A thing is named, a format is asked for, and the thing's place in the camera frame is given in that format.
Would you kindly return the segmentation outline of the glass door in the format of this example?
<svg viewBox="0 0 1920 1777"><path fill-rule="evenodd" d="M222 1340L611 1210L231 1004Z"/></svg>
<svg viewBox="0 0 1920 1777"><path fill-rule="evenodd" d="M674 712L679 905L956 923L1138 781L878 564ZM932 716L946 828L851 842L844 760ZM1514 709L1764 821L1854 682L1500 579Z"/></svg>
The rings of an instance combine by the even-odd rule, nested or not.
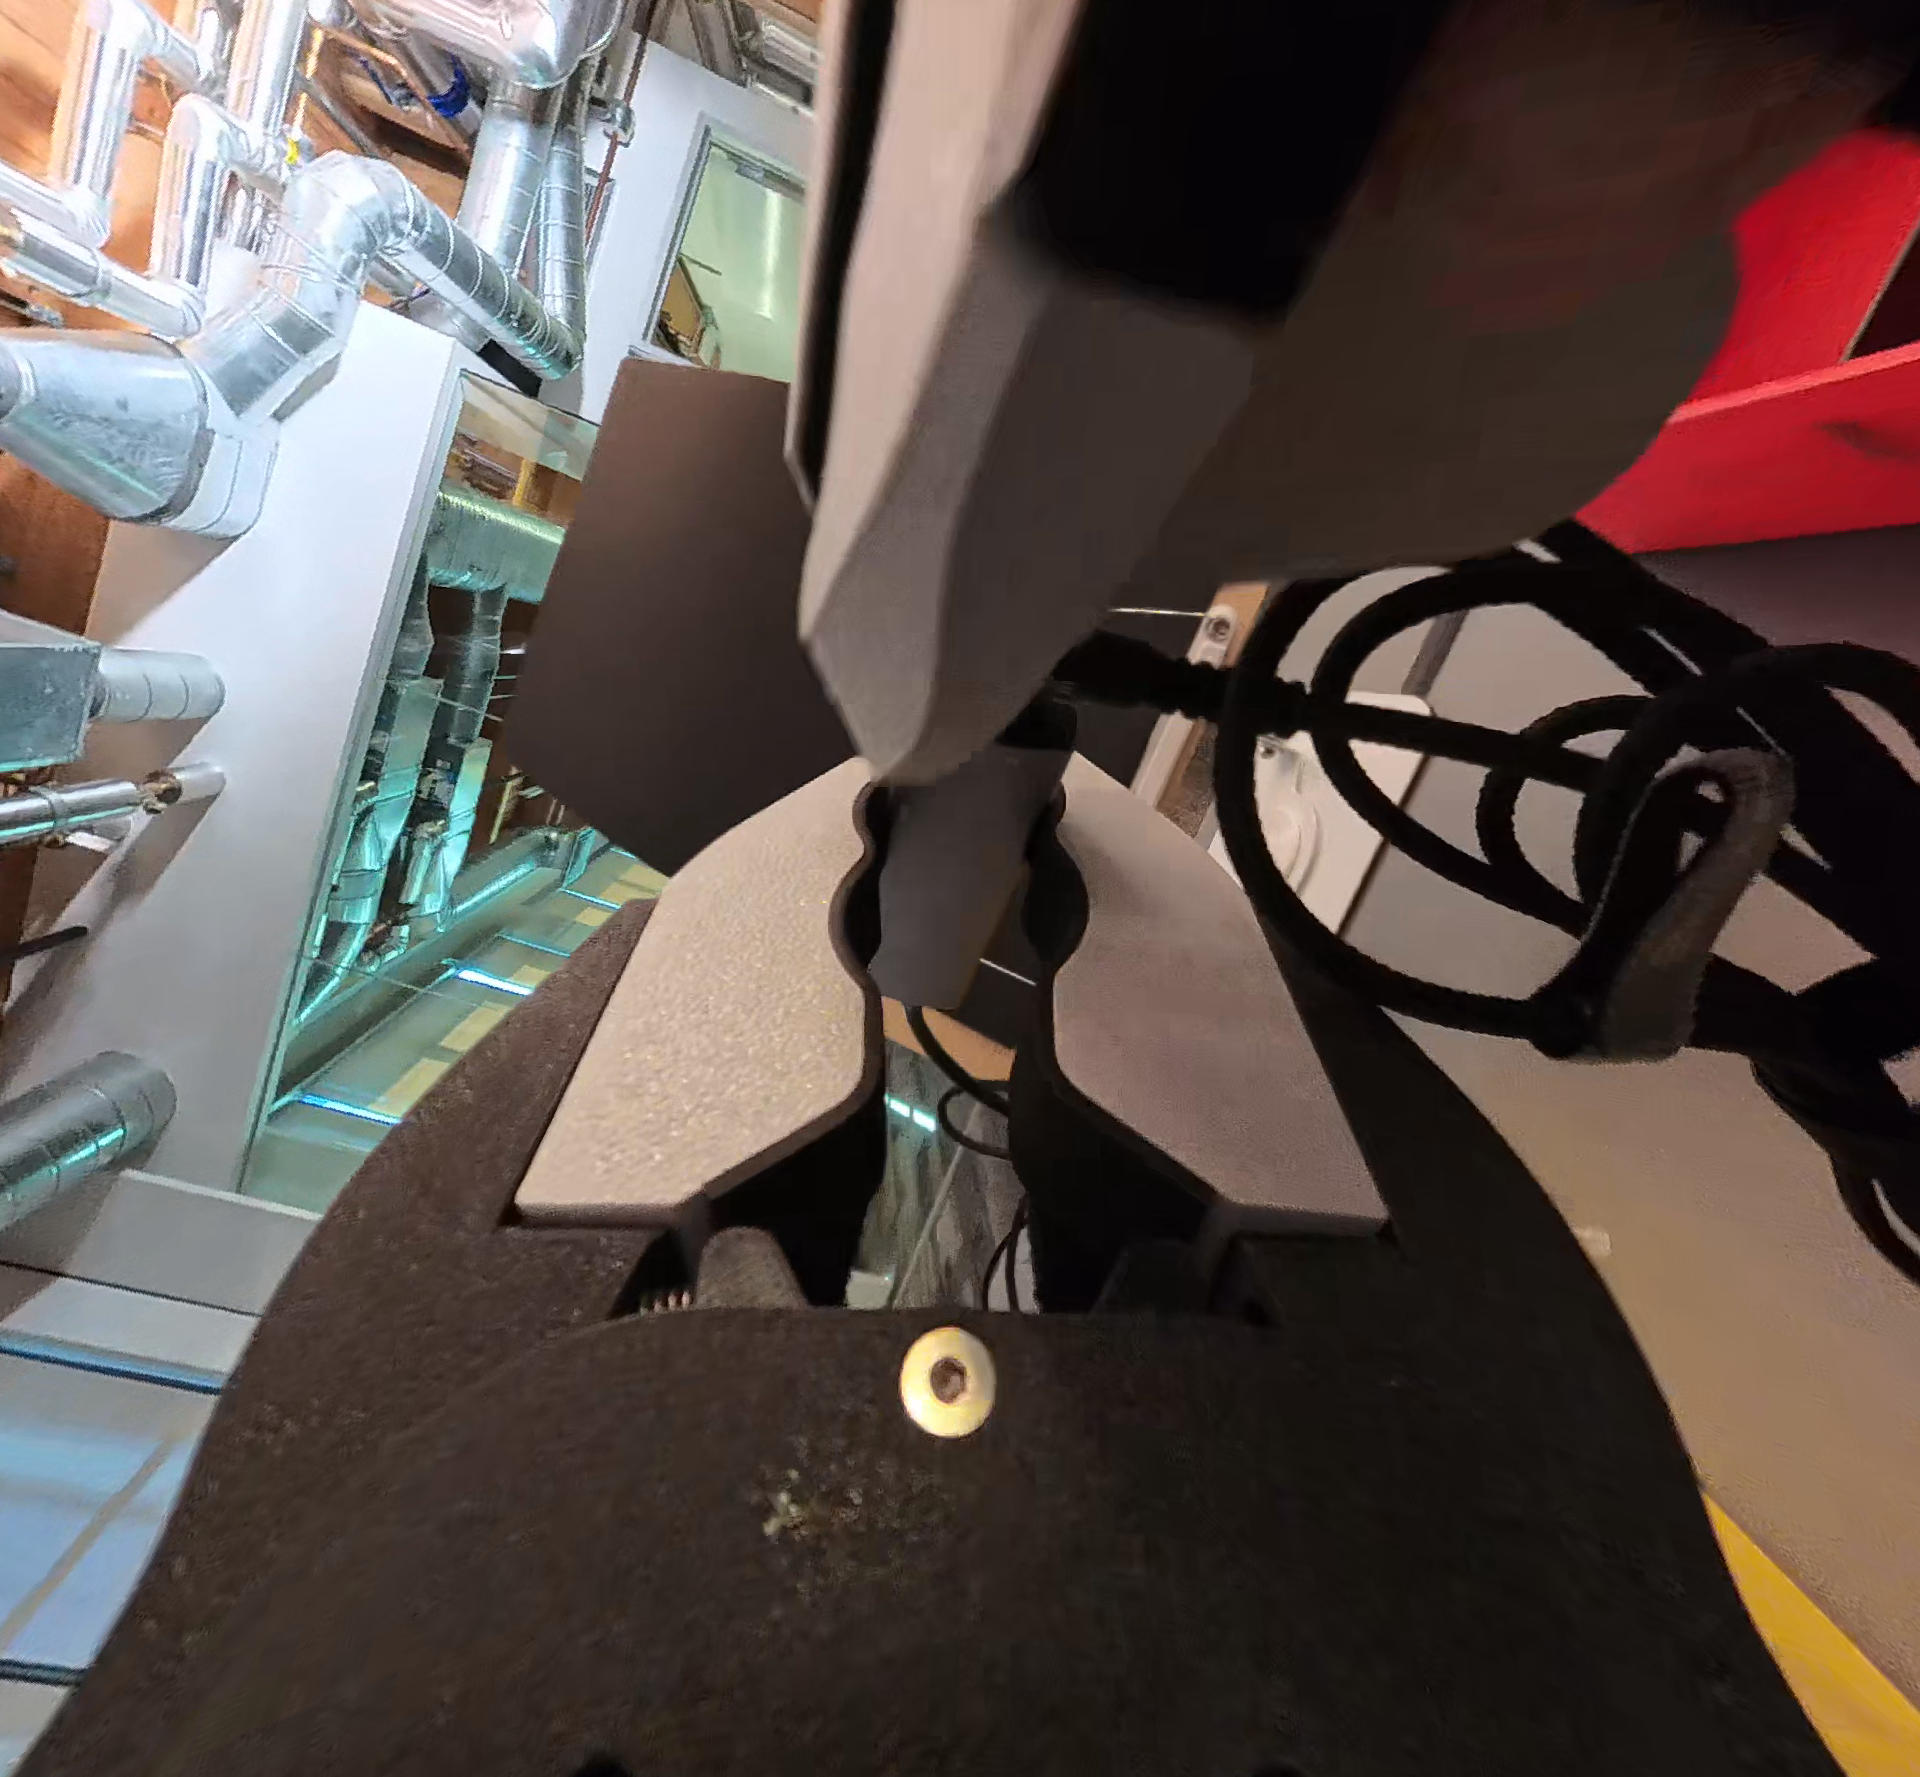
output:
<svg viewBox="0 0 1920 1777"><path fill-rule="evenodd" d="M804 233L802 173L706 120L683 182L640 351L790 387L799 358Z"/></svg>

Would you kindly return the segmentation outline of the grey usb hub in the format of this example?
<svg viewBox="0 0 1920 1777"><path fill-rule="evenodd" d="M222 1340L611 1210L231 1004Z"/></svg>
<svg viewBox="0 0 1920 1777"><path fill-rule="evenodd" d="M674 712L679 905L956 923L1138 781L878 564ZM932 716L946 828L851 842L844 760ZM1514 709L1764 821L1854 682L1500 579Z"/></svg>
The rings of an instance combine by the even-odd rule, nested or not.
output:
<svg viewBox="0 0 1920 1777"><path fill-rule="evenodd" d="M1033 835L1058 803L1070 751L1070 737L994 744L940 783L890 792L869 964L882 997L940 1011L966 1001Z"/></svg>

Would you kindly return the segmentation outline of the black board with wooden frame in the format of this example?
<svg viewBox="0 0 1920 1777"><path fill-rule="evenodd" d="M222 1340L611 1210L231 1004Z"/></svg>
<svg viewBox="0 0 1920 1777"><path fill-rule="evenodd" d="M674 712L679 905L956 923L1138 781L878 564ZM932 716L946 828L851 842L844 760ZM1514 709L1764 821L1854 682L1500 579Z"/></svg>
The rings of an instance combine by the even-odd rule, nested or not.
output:
<svg viewBox="0 0 1920 1777"><path fill-rule="evenodd" d="M799 638L785 407L625 359L508 707L515 769L664 875L856 756Z"/></svg>

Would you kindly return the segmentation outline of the yellow plastic bin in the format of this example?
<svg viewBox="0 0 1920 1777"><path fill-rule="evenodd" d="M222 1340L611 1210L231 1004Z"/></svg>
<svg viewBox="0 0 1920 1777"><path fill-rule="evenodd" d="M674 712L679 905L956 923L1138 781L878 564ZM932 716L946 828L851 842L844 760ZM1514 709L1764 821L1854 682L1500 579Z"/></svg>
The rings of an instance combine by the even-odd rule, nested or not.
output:
<svg viewBox="0 0 1920 1777"><path fill-rule="evenodd" d="M1919 1774L1919 1708L1712 1498L1718 1547L1790 1695L1850 1774Z"/></svg>

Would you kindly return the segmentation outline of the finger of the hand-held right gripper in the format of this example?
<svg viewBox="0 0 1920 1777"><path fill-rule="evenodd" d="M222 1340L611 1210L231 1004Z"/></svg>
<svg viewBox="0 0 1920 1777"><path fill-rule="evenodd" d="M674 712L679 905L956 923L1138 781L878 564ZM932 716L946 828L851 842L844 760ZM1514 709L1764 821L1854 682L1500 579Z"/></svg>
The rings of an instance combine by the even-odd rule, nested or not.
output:
<svg viewBox="0 0 1920 1777"><path fill-rule="evenodd" d="M1126 601L1448 564L1575 516L1728 337L1748 205L1891 47L1738 0L1457 0Z"/></svg>
<svg viewBox="0 0 1920 1777"><path fill-rule="evenodd" d="M878 783L977 756L1242 408L1216 313L1053 254L1022 182L1092 0L824 0L788 462L799 638Z"/></svg>

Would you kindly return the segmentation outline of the silver ventilation ducts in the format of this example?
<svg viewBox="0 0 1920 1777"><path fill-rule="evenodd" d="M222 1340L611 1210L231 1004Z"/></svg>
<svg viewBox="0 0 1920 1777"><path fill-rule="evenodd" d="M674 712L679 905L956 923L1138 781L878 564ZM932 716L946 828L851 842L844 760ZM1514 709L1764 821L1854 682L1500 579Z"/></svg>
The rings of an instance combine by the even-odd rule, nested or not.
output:
<svg viewBox="0 0 1920 1777"><path fill-rule="evenodd" d="M5 170L5 462L105 525L5 611L5 1237L315 1217L651 874L508 758L696 132L791 164L744 0L87 0Z"/></svg>

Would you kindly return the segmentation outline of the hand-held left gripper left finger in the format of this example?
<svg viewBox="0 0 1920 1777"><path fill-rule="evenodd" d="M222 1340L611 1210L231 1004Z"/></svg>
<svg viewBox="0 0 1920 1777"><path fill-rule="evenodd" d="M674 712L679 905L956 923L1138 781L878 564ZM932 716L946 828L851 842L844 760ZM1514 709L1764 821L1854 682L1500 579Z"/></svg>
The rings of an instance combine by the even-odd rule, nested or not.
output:
<svg viewBox="0 0 1920 1777"><path fill-rule="evenodd" d="M874 1094L882 1011L849 937L872 868L846 760L674 874L515 1191L530 1228L683 1228Z"/></svg>

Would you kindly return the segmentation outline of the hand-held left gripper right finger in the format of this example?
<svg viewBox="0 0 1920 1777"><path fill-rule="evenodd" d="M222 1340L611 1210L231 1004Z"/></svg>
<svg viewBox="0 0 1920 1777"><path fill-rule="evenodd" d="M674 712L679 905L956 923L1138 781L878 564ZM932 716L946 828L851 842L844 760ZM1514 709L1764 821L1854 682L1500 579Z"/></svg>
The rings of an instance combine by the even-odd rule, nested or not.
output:
<svg viewBox="0 0 1920 1777"><path fill-rule="evenodd" d="M1069 1102L1203 1205L1203 1237L1375 1237L1389 1210L1251 899L1069 758L1025 929Z"/></svg>

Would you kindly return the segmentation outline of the red plastic bin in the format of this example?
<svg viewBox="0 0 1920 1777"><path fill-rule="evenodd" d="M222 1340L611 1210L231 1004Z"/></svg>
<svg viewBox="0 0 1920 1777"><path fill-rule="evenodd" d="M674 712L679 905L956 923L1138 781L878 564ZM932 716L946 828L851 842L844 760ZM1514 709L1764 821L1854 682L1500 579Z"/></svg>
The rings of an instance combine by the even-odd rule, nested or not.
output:
<svg viewBox="0 0 1920 1777"><path fill-rule="evenodd" d="M1734 228L1728 336L1579 520L1633 555L1919 520L1919 143L1851 132Z"/></svg>

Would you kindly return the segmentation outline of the white metal tablet stand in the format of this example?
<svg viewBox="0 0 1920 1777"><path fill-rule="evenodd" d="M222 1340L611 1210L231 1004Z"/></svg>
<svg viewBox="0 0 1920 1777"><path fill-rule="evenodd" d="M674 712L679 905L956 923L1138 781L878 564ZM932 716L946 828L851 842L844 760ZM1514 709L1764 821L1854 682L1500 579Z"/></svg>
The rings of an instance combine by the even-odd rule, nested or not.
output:
<svg viewBox="0 0 1920 1777"><path fill-rule="evenodd" d="M1323 607L1290 646L1284 676L1308 677L1352 617L1419 577L1417 569L1368 577L1347 599ZM1167 656L1221 671L1242 659L1266 601L1266 585L1229 585L1204 610L1130 601L1113 611L1104 627L1154 644ZM1467 617L1453 611L1395 634L1362 663L1352 700L1414 716L1431 715L1439 676L1464 627ZM1142 740L1125 749L1125 758L1133 762L1133 792L1216 860L1226 860L1211 788L1215 728L1187 716L1159 715ZM1334 788L1308 737L1262 740L1255 795L1277 871L1323 924L1345 932L1386 854L1386 842Z"/></svg>

